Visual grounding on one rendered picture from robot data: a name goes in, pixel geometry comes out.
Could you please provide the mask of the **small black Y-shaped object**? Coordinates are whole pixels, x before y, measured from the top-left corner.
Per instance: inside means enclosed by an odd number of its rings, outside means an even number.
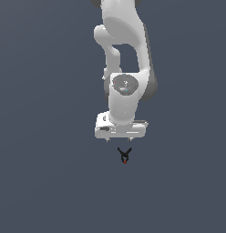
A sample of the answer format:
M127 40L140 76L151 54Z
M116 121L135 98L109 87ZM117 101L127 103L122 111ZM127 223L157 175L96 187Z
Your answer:
M118 151L121 155L121 161L126 164L128 162L128 153L132 150L132 148L130 148L127 152L123 152L119 147L118 147Z

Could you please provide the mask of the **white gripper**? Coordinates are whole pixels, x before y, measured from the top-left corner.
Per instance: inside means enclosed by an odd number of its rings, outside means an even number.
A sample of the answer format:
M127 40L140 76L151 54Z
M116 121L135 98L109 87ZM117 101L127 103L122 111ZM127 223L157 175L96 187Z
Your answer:
M99 113L95 126L95 137L104 138L107 142L112 137L125 137L128 141L132 141L135 137L144 137L148 126L146 120L135 120L127 126L115 126L109 120L109 112Z

